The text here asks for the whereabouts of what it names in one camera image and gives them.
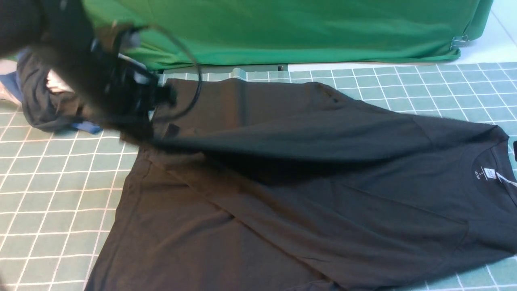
green cloth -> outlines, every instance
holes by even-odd
[[[96,24],[156,23],[201,64],[432,62],[481,36],[493,0],[83,0]],[[189,66],[157,32],[129,55],[151,69]]]

black t-shirt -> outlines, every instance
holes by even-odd
[[[232,79],[156,127],[169,153],[140,150],[87,290],[373,290],[517,252],[498,126]]]

